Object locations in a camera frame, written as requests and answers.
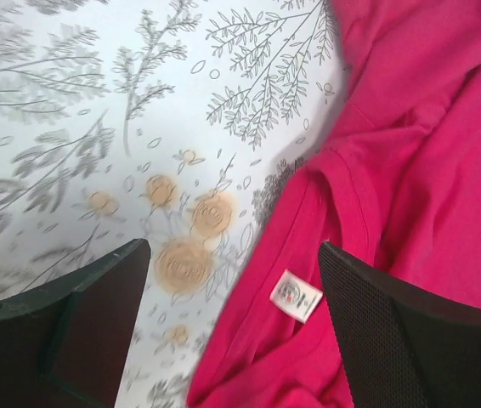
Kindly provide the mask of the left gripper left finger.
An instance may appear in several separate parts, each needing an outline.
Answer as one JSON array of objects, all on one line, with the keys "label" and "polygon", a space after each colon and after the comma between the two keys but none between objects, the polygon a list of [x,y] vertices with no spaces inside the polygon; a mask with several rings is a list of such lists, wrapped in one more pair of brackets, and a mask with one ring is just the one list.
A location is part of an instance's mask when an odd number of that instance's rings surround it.
[{"label": "left gripper left finger", "polygon": [[150,256],[132,240],[0,301],[0,407],[115,405]]}]

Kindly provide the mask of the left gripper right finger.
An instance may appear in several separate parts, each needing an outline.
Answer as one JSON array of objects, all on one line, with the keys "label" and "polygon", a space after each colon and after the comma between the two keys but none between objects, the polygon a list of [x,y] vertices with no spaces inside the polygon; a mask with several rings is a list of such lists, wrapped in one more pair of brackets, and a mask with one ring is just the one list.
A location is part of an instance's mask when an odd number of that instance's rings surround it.
[{"label": "left gripper right finger", "polygon": [[318,262],[357,407],[481,407],[481,309],[395,278],[329,241]]}]

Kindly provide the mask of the magenta t shirt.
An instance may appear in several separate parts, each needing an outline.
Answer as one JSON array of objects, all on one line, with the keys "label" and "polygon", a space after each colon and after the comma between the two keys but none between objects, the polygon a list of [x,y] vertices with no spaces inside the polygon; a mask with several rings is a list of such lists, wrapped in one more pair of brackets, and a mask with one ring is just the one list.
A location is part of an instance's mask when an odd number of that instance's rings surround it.
[{"label": "magenta t shirt", "polygon": [[317,293],[320,244],[481,308],[481,1],[335,1],[348,97],[289,180],[231,292],[190,407],[349,407],[329,310],[299,322],[270,296]]}]

